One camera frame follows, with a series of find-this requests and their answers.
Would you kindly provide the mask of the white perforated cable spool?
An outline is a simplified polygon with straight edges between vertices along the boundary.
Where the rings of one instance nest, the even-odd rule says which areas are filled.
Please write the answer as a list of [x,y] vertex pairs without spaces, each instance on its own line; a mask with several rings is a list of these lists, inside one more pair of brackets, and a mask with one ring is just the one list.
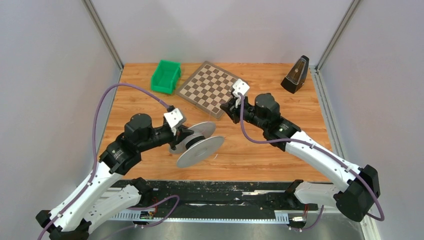
[[179,155],[176,162],[176,166],[179,168],[187,168],[207,159],[225,141],[223,136],[213,136],[216,124],[212,121],[197,123],[188,129],[194,133],[177,144],[175,149],[168,148],[171,154]]

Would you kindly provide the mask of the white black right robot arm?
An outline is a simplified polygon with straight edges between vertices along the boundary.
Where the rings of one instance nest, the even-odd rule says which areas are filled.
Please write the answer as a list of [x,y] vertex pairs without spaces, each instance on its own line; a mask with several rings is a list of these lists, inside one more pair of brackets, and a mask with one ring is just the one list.
[[314,141],[299,126],[284,118],[270,93],[259,94],[254,104],[248,97],[232,96],[220,108],[252,143],[270,144],[305,161],[325,175],[329,186],[300,181],[285,195],[286,204],[298,209],[303,204],[337,208],[345,217],[361,222],[365,216],[384,221],[378,200],[381,195],[378,171],[367,164],[349,162]]

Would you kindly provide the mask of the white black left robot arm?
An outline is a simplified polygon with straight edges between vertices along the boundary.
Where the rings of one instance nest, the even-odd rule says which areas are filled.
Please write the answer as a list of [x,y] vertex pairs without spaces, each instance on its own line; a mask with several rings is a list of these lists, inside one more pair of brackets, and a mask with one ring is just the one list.
[[36,220],[51,240],[86,240],[100,225],[124,209],[139,205],[147,207],[153,201],[148,183],[141,177],[133,179],[118,193],[101,202],[98,199],[136,164],[142,153],[168,144],[172,150],[195,132],[184,126],[185,117],[179,109],[165,113],[163,124],[153,127],[145,113],[131,117],[124,131],[94,163],[86,179],[61,204],[52,210],[42,210]]

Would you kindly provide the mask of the wooden chessboard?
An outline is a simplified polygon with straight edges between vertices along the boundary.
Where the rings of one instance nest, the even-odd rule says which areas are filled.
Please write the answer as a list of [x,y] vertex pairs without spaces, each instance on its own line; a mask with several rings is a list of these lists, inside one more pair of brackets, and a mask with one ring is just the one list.
[[195,107],[220,119],[224,111],[220,108],[232,94],[232,85],[239,77],[209,61],[203,62],[175,94]]

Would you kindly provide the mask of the black wooden metronome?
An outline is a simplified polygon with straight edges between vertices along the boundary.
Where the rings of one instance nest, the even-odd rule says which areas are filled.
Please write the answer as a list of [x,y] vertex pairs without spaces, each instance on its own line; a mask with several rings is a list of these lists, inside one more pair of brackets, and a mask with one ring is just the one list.
[[309,58],[302,55],[280,85],[289,93],[295,94],[305,83],[309,68]]

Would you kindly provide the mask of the green plastic bin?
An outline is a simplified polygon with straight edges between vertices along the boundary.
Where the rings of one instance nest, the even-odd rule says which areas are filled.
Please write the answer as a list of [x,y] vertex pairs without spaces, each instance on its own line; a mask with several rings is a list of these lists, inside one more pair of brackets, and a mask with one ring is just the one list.
[[154,92],[171,95],[181,75],[180,62],[161,60],[151,77],[150,88]]

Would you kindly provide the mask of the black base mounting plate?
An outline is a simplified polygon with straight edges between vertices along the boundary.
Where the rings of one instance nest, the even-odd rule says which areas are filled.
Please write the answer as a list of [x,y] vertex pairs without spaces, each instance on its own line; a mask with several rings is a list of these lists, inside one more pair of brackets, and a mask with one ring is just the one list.
[[177,195],[157,208],[156,217],[170,210],[173,217],[270,217],[273,211],[310,212],[317,204],[295,199],[290,182],[150,180],[149,192],[137,208]]

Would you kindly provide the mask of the right aluminium frame post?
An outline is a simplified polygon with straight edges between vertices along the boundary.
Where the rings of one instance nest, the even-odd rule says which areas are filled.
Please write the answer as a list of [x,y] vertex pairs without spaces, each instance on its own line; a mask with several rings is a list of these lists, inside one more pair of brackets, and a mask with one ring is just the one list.
[[342,36],[345,28],[348,26],[349,22],[351,21],[352,17],[354,16],[355,12],[357,11],[358,6],[361,4],[361,0],[352,0],[343,15],[340,23],[338,24],[334,34],[332,35],[330,41],[328,42],[323,54],[321,55],[319,61],[317,62],[315,66],[315,70],[318,72],[320,71],[325,63],[327,62],[330,54],[332,53],[334,47],[336,46],[337,42],[339,41],[339,38]]

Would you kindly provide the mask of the aluminium frame post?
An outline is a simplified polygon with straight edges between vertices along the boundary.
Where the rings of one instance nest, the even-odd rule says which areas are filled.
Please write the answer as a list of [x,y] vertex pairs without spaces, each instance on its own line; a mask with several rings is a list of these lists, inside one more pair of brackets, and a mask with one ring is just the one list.
[[339,38],[342,36],[345,28],[348,26],[349,22],[351,21],[352,17],[354,16],[355,12],[357,11],[358,6],[361,4],[361,0],[352,0],[343,15],[340,23],[338,24],[334,34],[332,35],[330,41],[328,42],[323,54],[321,55],[319,61],[317,62],[315,66],[315,70],[318,72],[320,71],[325,63],[327,62],[330,54],[332,53],[334,47],[336,46],[337,42],[339,41]]
[[88,12],[88,15],[90,16],[93,24],[95,25],[98,33],[100,34],[100,37],[102,38],[106,48],[108,49],[111,57],[114,60],[115,64],[117,65],[119,70],[122,72],[123,69],[124,69],[124,63],[123,63],[122,59],[120,58],[119,53],[118,53],[117,49],[115,48],[115,46],[112,42],[112,39],[110,38],[102,20],[101,20],[101,17],[96,10],[96,7],[95,7],[93,1],[92,0],[82,0],[81,2],[84,4],[84,6],[85,6],[85,8]]

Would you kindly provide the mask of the left aluminium frame post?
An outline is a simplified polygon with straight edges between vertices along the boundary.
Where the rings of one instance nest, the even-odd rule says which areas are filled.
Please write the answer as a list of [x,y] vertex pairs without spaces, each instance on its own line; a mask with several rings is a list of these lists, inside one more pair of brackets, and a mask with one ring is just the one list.
[[92,0],[82,0],[81,2],[84,4],[84,6],[85,6],[85,8],[88,12],[88,15],[90,16],[93,24],[95,25],[98,33],[100,34],[100,37],[102,38],[106,48],[108,49],[111,57],[114,60],[115,64],[117,65],[119,70],[122,72],[123,69],[124,69],[124,63],[123,63],[122,59],[120,58],[119,53],[118,53],[117,49],[115,48],[115,46],[112,42],[112,39],[110,38],[102,20],[101,20],[101,17],[96,10],[96,7],[95,7],[93,1]]

